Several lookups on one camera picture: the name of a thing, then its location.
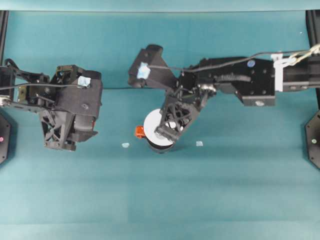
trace black metal frame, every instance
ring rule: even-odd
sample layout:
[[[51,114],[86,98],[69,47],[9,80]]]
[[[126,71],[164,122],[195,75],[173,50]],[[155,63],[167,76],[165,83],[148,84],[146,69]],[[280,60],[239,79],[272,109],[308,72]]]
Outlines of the black metal frame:
[[[0,65],[3,64],[9,11],[0,11]]]
[[[9,11],[0,11],[0,66],[2,66],[3,58],[4,58],[8,16],[9,16]],[[10,79],[9,79],[9,82],[8,82],[8,79],[3,79],[3,82],[5,84],[10,84]],[[5,119],[5,117],[2,114],[0,114],[0,138],[2,140],[2,142],[0,142],[0,163],[2,163],[8,158],[10,134],[11,134],[11,124],[8,122],[8,120]]]

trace teal table surface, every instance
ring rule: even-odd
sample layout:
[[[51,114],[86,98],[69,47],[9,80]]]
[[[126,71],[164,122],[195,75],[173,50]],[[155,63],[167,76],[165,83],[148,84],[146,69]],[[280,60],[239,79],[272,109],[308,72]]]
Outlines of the teal table surface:
[[[122,88],[149,43],[179,67],[306,49],[304,14],[11,12],[4,54],[47,74],[77,64]],[[13,134],[0,165],[0,239],[319,239],[320,170],[304,134],[314,90],[278,93],[261,108],[219,93],[171,152],[156,154],[134,129],[163,101],[158,89],[105,89],[99,134],[76,152],[44,148],[36,114],[2,111]]]

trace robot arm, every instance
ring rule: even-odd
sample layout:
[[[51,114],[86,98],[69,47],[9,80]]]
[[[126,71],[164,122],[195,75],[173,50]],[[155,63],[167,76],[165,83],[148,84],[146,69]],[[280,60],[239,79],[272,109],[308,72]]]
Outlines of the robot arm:
[[[15,85],[15,79],[26,83]],[[14,101],[14,88],[18,88]],[[76,65],[58,66],[50,79],[43,73],[20,70],[11,59],[0,67],[0,106],[39,115],[44,146],[50,149],[76,150],[97,134],[103,84],[97,71]]]
[[[279,54],[273,61],[254,57],[203,59],[195,66],[178,68],[177,78],[171,71],[176,68],[168,67],[161,58],[162,51],[157,45],[142,49],[128,72],[128,83],[135,88],[165,90],[162,107],[146,117],[140,134],[161,153],[175,144],[218,91],[234,94],[245,106],[263,107],[275,105],[276,91],[320,87],[320,56],[312,54],[291,62],[283,61],[288,58],[282,59]]]

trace small blue object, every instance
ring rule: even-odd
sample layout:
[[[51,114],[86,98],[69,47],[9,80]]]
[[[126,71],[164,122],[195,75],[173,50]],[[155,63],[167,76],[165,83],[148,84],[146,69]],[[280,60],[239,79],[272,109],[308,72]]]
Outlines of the small blue object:
[[[256,61],[255,60],[249,60],[247,63],[247,66],[249,68],[253,68],[256,65]]]
[[[145,62],[141,62],[140,67],[138,69],[138,74],[136,75],[137,79],[147,79],[150,74],[150,68],[148,68],[148,64]]]

